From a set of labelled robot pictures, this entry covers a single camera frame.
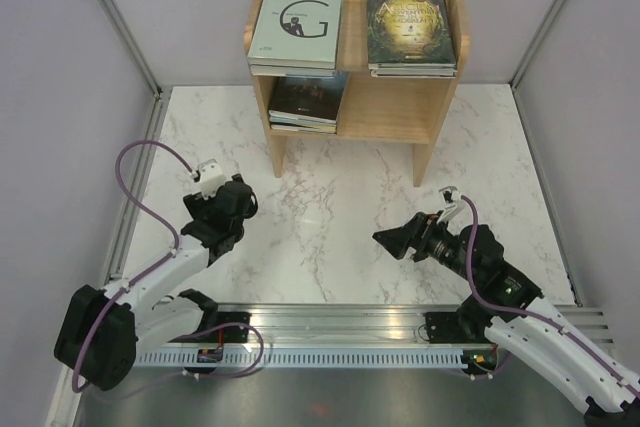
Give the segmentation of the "yellow paperback book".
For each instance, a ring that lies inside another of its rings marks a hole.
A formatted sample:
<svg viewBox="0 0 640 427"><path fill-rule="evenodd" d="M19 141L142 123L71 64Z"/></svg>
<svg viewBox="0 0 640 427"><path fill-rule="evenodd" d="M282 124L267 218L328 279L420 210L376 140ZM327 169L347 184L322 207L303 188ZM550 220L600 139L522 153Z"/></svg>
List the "yellow paperback book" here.
<svg viewBox="0 0 640 427"><path fill-rule="evenodd" d="M291 124L291 123L282 123L282 122L272 122L272 123L270 124L270 127L271 127L271 125L274 125L274 124L285 124L285 125L294 125L294 126L304 126L304 127L311 127L311 128L325 128L325 129L328 129L328 128L336 128L336 129L337 129L337 127L336 127L335 125L330 125L330 124L328 124L328 125L325 125L325 124L296 124L296 123Z"/></svg>

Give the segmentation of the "green Alice Wonderland book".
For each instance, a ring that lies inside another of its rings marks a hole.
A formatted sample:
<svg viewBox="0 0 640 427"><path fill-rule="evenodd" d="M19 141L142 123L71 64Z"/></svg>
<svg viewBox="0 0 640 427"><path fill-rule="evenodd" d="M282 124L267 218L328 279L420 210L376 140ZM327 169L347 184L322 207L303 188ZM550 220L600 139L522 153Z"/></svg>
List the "green Alice Wonderland book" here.
<svg viewBox="0 0 640 427"><path fill-rule="evenodd" d="M455 68L446 0L366 0L368 68Z"/></svg>

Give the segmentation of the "purple Robinson Crusoe book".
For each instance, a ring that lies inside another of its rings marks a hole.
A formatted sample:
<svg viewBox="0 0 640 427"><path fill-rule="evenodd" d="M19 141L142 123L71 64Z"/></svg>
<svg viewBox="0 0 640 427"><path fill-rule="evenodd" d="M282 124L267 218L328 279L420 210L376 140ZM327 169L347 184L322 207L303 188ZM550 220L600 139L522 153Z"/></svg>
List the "purple Robinson Crusoe book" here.
<svg viewBox="0 0 640 427"><path fill-rule="evenodd" d="M373 77L408 77L408 78L454 78L457 75L455 68L376 68L371 70Z"/></svg>

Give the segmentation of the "blue 20000 Leagues book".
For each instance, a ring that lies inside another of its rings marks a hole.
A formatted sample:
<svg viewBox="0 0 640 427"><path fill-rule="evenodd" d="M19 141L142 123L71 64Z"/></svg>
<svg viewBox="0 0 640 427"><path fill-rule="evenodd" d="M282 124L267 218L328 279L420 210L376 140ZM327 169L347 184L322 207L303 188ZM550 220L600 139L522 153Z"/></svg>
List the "blue 20000 Leagues book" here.
<svg viewBox="0 0 640 427"><path fill-rule="evenodd" d="M332 69L304 68L304 67L282 67L268 65L250 65L250 73L254 76L274 76L274 77L310 77L327 78L334 77L337 73Z"/></svg>

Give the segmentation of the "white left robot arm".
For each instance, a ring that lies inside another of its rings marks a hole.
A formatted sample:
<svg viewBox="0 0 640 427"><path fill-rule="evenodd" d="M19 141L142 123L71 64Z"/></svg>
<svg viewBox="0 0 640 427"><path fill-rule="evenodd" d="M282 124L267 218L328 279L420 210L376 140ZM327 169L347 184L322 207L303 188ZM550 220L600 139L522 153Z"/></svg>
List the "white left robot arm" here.
<svg viewBox="0 0 640 427"><path fill-rule="evenodd" d="M235 174L214 193L199 191L183 202L191 220L176 248L131 278L84 285L71 297L53 355L103 391L116 387L140 355L182 336L206 342L218 332L214 300L195 289L170 293L234 249L257 213L257 198Z"/></svg>

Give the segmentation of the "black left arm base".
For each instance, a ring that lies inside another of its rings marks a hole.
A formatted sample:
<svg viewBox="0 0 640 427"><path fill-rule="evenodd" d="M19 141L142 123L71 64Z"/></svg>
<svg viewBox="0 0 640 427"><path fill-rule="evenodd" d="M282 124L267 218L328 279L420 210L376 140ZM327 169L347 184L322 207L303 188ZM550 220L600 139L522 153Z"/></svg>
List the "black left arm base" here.
<svg viewBox="0 0 640 427"><path fill-rule="evenodd" d="M246 343L249 337L245 327L238 326L238 323L249 325L251 314L246 311L219 312L214 321L207 321L196 331L197 335L183 335L172 339L172 343L208 343L216 347L226 344Z"/></svg>

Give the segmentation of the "pale green Gatsby book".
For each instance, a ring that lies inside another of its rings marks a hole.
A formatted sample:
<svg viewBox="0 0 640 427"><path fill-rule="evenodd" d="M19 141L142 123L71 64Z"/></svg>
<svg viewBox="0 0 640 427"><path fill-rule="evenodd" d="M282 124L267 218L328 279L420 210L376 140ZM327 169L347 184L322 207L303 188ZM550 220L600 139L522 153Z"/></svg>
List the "pale green Gatsby book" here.
<svg viewBox="0 0 640 427"><path fill-rule="evenodd" d="M250 65L336 70L343 0L262 0Z"/></svg>

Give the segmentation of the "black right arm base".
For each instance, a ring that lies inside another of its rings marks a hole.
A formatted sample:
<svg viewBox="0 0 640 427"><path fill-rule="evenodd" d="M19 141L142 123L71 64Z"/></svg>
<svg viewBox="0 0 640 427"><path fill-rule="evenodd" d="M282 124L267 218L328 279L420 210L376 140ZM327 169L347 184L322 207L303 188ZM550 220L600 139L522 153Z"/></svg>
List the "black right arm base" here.
<svg viewBox="0 0 640 427"><path fill-rule="evenodd" d="M484 334L485 325L467 315L455 311L427 311L420 317L431 344L459 347L494 345Z"/></svg>

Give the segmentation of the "black Moon and Sixpence book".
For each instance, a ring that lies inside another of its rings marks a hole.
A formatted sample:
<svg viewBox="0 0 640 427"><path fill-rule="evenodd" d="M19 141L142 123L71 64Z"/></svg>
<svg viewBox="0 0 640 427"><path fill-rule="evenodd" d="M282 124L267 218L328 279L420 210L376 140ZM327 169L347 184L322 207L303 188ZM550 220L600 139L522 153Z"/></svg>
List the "black Moon and Sixpence book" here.
<svg viewBox="0 0 640 427"><path fill-rule="evenodd" d="M285 125L285 124L274 124L271 125L271 130L275 132L301 132L301 133L312 133L312 134L321 134L321 135L336 135L336 128L311 128L304 126L294 126L294 125Z"/></svg>

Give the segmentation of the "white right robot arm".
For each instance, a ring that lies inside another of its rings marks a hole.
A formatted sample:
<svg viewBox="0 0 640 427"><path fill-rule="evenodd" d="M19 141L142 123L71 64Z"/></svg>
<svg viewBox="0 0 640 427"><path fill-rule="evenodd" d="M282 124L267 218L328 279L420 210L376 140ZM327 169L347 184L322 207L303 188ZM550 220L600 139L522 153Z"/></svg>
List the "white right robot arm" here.
<svg viewBox="0 0 640 427"><path fill-rule="evenodd" d="M458 332L514 355L563 394L585 425L638 425L638 373L605 353L510 264L488 225L473 221L453 234L438 215L419 212L372 237L397 260L433 259L464 279L471 294L456 311Z"/></svg>

